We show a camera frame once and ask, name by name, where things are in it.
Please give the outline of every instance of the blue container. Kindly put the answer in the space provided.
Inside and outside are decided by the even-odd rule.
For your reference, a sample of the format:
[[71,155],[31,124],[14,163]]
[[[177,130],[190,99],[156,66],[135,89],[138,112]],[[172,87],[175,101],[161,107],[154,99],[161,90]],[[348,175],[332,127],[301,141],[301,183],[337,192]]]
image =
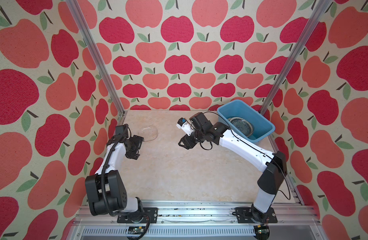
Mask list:
[[[217,109],[217,113],[221,116],[219,117],[219,122],[229,125],[233,131],[250,142],[259,142],[275,130],[275,126],[270,121],[239,99],[220,106]],[[243,118],[250,122],[254,126],[254,133],[249,137],[245,136],[239,129],[228,121],[228,118],[233,117]]]

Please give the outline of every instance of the apple stem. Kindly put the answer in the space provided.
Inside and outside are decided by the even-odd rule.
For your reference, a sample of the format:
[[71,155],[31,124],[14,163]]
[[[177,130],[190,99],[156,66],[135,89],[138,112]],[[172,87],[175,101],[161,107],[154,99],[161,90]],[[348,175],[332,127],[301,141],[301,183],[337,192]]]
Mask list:
[[364,180],[361,180],[361,181],[355,181],[355,182],[352,182],[354,185],[357,185],[357,184],[360,184],[360,183],[363,183],[365,182]]
[[312,7],[311,7],[311,10],[313,10],[313,8],[315,7],[315,3],[316,3],[316,0],[313,1],[313,4],[312,4]]
[[343,135],[341,134],[336,140],[335,142],[339,141],[341,138],[343,137]]
[[34,114],[33,112],[31,112],[29,110],[27,110],[27,113],[29,113],[34,118],[38,118],[38,116],[36,114]]
[[52,21],[49,19],[48,15],[47,15],[45,12],[43,12],[43,13],[44,13],[44,15],[47,17],[47,19],[48,19],[49,23],[53,24],[53,23],[52,23]]
[[329,55],[329,51],[327,52],[327,54],[325,55],[323,61],[325,61],[325,59],[327,58],[327,56]]
[[7,16],[7,14],[5,13],[4,9],[2,6],[0,6],[0,12],[4,15],[5,19],[9,22],[10,25],[12,25],[11,20],[9,20],[9,17]]
[[106,1],[107,1],[108,8],[109,8],[110,10],[112,10],[112,8],[111,8],[111,6],[110,6],[110,2],[108,2],[108,0],[106,0]]
[[343,83],[338,89],[336,90],[340,90],[342,87],[344,87],[344,85],[347,84],[347,83]]
[[51,72],[49,71],[49,69],[48,69],[48,74],[52,78],[52,80],[55,81],[55,79],[53,78],[53,76],[52,76]]
[[33,177],[33,178],[35,178],[35,179],[39,179],[39,177],[36,176],[33,172],[31,172],[30,176]]
[[363,10],[363,8],[365,7],[365,5],[367,5],[367,3],[368,3],[368,0],[365,1],[364,5],[361,7],[360,10]]
[[327,13],[327,12],[328,12],[328,10],[331,8],[332,4],[333,4],[333,2],[331,2],[331,5],[329,5],[329,7],[328,7],[328,9],[325,11],[325,13]]
[[269,33],[267,33],[267,35],[265,36],[263,42],[265,42],[265,40],[267,39],[268,35],[269,35]]
[[302,50],[302,52],[299,54],[299,55],[301,55],[302,53],[303,53],[303,51],[305,50],[305,48],[303,48],[303,50]]

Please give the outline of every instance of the robotic arm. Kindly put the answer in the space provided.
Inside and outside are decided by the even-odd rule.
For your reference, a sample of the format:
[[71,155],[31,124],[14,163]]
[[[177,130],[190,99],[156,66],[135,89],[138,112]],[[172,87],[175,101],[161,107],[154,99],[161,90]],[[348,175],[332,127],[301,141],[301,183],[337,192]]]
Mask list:
[[191,123],[185,118],[177,122],[176,126],[186,133],[181,138],[179,146],[191,149],[198,142],[207,141],[211,144],[213,142],[234,151],[263,173],[257,181],[259,191],[250,209],[252,215],[245,217],[250,217],[254,222],[265,222],[266,213],[287,175],[285,155],[280,151],[274,154],[249,141],[239,139],[238,134],[234,133],[229,126],[221,122],[212,125],[203,113],[196,113],[189,120]]

